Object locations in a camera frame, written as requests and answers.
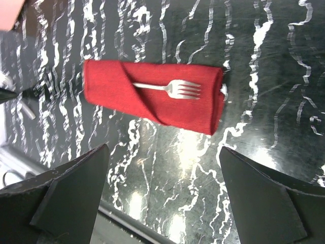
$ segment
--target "cloth napkin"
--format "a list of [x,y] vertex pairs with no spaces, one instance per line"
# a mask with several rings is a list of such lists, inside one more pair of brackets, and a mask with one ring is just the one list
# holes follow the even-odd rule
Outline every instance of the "cloth napkin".
[[[223,108],[222,74],[221,68],[200,65],[86,60],[85,96],[92,104],[148,118],[165,126],[212,135]],[[165,91],[132,85],[134,82],[167,85],[174,79],[200,84],[200,99],[173,99]]]

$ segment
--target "silver fork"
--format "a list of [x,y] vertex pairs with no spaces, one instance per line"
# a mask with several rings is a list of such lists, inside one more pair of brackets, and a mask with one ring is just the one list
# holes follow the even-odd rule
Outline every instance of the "silver fork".
[[186,80],[172,80],[168,85],[148,85],[142,83],[133,83],[138,88],[147,88],[154,90],[164,90],[171,98],[175,99],[200,99],[201,85]]

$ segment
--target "red napkin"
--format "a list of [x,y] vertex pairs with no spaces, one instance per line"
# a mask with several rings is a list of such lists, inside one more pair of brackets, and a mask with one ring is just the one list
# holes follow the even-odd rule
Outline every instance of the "red napkin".
[[[212,135],[223,108],[222,73],[221,68],[200,65],[86,60],[85,96],[92,104],[148,118],[165,126]],[[200,84],[200,99],[173,99],[165,91],[132,85],[133,82],[167,85],[174,79]]]

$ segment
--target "fork handle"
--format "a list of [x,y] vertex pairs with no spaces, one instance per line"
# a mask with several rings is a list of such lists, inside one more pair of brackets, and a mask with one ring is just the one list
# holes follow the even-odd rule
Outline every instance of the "fork handle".
[[162,85],[148,85],[142,83],[133,83],[134,86],[138,88],[147,88],[147,89],[154,89],[154,90],[165,90],[165,86]]

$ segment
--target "black marble surface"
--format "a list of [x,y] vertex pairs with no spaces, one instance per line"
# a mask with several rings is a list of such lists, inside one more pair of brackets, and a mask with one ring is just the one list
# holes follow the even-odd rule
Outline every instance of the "black marble surface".
[[[34,1],[0,37],[1,71],[16,90],[36,85],[27,99],[36,120],[22,95],[6,104],[8,140],[47,167],[107,143],[103,199],[176,243],[239,243],[223,146],[325,186],[324,10],[321,0]],[[88,58],[224,66],[217,132],[88,104]]]

